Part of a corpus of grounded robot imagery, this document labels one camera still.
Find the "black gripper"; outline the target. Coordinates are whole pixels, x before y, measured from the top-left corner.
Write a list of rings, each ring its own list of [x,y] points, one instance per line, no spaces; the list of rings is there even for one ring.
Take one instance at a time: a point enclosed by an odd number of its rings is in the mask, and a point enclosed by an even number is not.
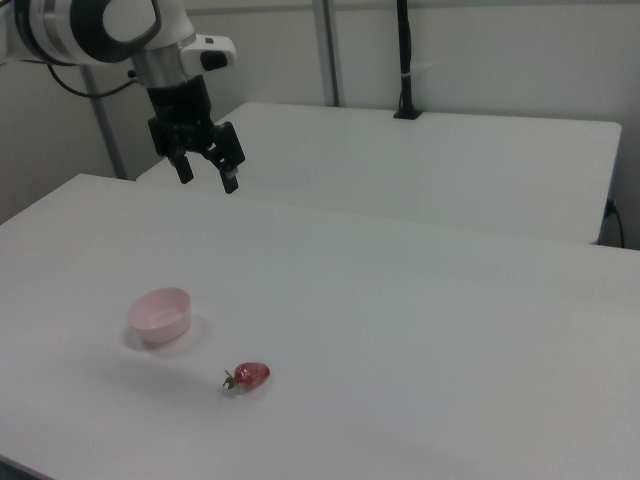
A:
[[[226,194],[238,189],[245,154],[231,122],[214,125],[202,75],[176,86],[147,90],[155,116],[148,124],[157,153],[169,158],[182,184],[194,179],[185,153],[203,155],[218,170]]]

